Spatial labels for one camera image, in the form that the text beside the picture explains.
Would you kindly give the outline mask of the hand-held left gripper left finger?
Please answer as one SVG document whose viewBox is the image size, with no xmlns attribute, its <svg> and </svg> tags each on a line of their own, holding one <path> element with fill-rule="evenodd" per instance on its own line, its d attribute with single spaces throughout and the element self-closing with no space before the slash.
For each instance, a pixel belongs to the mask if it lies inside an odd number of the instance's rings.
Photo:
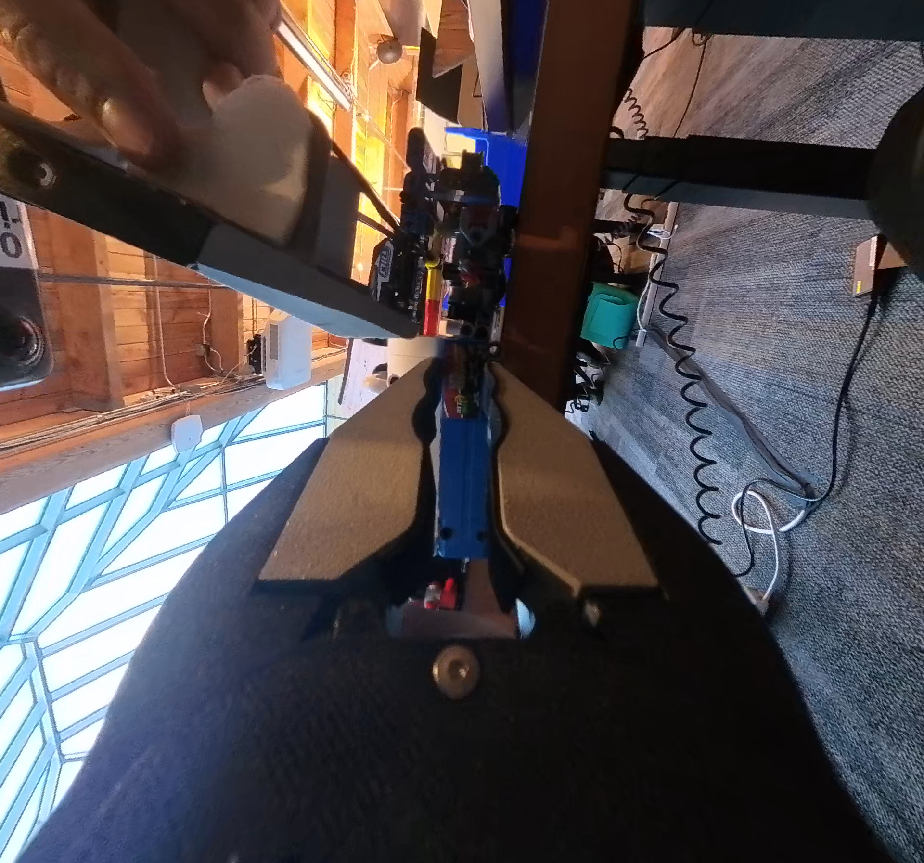
<svg viewBox="0 0 924 863">
<path fill-rule="evenodd" d="M 417 363 L 339 427 L 260 571 L 260 582 L 403 582 L 433 522 L 440 364 Z"/>
</svg>

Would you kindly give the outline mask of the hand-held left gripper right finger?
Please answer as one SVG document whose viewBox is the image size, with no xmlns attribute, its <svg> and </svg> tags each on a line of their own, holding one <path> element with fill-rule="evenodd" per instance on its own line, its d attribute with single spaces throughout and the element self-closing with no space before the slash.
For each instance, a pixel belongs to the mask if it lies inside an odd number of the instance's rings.
<svg viewBox="0 0 924 863">
<path fill-rule="evenodd" d="M 502 365 L 491 366 L 500 528 L 575 598 L 656 592 L 658 580 L 590 438 Z"/>
</svg>

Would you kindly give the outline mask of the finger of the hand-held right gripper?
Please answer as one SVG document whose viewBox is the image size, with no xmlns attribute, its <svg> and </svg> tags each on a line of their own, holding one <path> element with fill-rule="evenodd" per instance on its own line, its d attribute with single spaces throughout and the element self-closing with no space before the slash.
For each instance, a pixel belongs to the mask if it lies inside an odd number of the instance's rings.
<svg viewBox="0 0 924 863">
<path fill-rule="evenodd" d="M 337 337 L 410 339 L 418 334 L 409 317 L 376 302 L 366 287 L 227 223 L 211 229 L 191 268 Z"/>
</svg>

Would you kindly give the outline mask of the black desk leg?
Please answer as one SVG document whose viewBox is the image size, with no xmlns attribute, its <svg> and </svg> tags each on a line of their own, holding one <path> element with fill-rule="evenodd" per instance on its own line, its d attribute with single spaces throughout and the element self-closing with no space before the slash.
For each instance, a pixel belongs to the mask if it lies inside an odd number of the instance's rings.
<svg viewBox="0 0 924 863">
<path fill-rule="evenodd" d="M 871 221 L 874 151 L 691 136 L 611 139 L 600 187 L 664 202 Z"/>
<path fill-rule="evenodd" d="M 923 0 L 643 0 L 646 27 L 716 35 L 920 41 Z"/>
</svg>

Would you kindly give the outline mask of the toy brick car model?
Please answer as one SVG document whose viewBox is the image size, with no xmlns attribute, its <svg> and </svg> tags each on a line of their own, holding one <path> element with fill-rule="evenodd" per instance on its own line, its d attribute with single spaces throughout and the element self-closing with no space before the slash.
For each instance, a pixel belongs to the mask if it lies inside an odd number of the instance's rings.
<svg viewBox="0 0 924 863">
<path fill-rule="evenodd" d="M 420 128 L 409 132 L 398 224 L 372 254 L 369 292 L 414 326 L 411 338 L 376 339 L 386 361 L 367 377 L 376 391 L 421 361 L 440 361 L 432 447 L 434 554 L 465 569 L 490 551 L 486 368 L 511 271 L 517 210 L 484 155 L 438 159 Z"/>
</svg>

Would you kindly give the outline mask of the white wall device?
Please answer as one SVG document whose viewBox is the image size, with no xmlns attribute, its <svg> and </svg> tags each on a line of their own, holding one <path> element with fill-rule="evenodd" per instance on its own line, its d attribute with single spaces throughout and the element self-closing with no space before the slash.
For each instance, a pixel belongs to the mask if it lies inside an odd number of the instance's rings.
<svg viewBox="0 0 924 863">
<path fill-rule="evenodd" d="M 306 385 L 312 369 L 313 328 L 274 310 L 261 332 L 261 371 L 266 387 L 284 392 Z"/>
</svg>

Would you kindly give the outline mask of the brown cardboard box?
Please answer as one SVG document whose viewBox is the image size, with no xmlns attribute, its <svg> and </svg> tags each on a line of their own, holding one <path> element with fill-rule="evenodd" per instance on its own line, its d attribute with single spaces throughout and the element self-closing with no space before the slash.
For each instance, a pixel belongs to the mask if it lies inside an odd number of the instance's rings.
<svg viewBox="0 0 924 863">
<path fill-rule="evenodd" d="M 854 249 L 852 296 L 871 295 L 887 269 L 894 268 L 892 249 L 882 233 L 876 233 Z"/>
</svg>

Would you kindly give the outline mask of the large grid window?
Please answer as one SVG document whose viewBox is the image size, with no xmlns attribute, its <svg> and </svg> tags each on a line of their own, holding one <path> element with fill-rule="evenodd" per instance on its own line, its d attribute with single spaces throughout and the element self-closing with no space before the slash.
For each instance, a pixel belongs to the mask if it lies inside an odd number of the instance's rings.
<svg viewBox="0 0 924 863">
<path fill-rule="evenodd" d="M 2 507 L 2 861 L 63 800 L 134 650 L 205 545 L 345 419 L 342 381 Z"/>
</svg>

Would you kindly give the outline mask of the person's right hand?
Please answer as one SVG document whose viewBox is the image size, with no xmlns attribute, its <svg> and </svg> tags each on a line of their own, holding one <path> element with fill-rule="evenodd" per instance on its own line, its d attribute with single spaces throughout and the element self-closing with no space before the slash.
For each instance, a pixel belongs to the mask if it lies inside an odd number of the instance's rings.
<svg viewBox="0 0 924 863">
<path fill-rule="evenodd" d="M 182 151 L 165 87 L 118 35 L 122 0 L 1 0 L 2 44 L 52 95 L 133 164 L 162 169 Z M 278 74 L 280 0 L 155 0 L 202 51 L 200 91 L 225 95 Z"/>
</svg>

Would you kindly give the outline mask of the ceiling light rail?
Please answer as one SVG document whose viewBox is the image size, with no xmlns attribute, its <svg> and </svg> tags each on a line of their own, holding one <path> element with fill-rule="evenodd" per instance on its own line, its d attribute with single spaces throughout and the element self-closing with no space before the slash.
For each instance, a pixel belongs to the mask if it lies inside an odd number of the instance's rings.
<svg viewBox="0 0 924 863">
<path fill-rule="evenodd" d="M 344 110 L 352 111 L 354 99 L 348 85 L 341 80 L 329 61 L 321 56 L 305 29 L 283 4 L 275 34 L 334 103 Z"/>
</svg>

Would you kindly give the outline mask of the teal bag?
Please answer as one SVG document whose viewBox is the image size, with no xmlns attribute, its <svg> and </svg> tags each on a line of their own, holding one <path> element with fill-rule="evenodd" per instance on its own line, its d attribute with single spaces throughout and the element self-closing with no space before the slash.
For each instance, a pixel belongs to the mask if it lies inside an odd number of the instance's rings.
<svg viewBox="0 0 924 863">
<path fill-rule="evenodd" d="M 602 348 L 625 349 L 637 327 L 640 299 L 626 288 L 594 282 L 586 304 L 580 338 Z"/>
</svg>

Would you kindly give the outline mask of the blue plastic bin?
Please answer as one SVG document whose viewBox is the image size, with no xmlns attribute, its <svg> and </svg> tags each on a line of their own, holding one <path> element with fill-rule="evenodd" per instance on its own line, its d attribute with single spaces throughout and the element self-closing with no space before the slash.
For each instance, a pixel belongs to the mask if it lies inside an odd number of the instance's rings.
<svg viewBox="0 0 924 863">
<path fill-rule="evenodd" d="M 483 162 L 500 180 L 522 183 L 526 164 L 526 144 L 502 133 L 482 129 L 445 126 L 446 153 L 480 153 Z"/>
</svg>

